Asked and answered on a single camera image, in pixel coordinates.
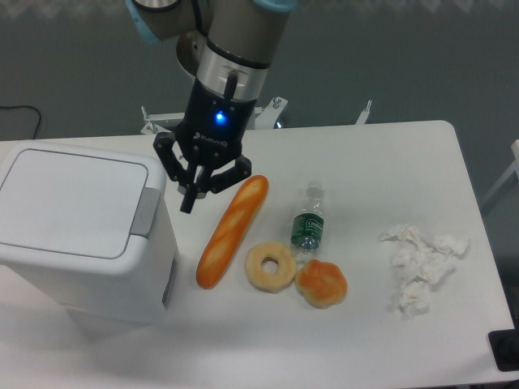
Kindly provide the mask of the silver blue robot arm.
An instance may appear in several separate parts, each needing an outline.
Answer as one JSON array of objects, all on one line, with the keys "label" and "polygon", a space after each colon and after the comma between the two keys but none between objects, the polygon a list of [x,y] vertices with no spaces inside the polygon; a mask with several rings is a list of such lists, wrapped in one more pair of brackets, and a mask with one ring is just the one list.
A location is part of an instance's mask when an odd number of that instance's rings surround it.
[{"label": "silver blue robot arm", "polygon": [[197,199],[250,177],[242,137],[255,110],[295,1],[128,1],[142,37],[163,41],[194,32],[202,46],[180,123],[153,147],[183,194]]}]

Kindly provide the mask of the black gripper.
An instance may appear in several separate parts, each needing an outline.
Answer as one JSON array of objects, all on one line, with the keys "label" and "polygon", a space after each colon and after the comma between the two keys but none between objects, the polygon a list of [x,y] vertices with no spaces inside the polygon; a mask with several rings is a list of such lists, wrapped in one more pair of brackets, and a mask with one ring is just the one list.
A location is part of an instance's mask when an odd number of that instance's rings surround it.
[{"label": "black gripper", "polygon": [[[222,94],[210,90],[197,79],[175,134],[161,132],[153,142],[169,179],[185,189],[181,212],[190,214],[197,199],[204,198],[208,192],[218,194],[251,175],[251,161],[240,155],[242,137],[255,101],[236,99],[237,89],[236,76],[227,79]],[[187,160],[186,169],[174,154],[176,142]],[[213,175],[214,169],[232,160],[235,160],[233,167]],[[199,165],[203,168],[195,179]]]}]

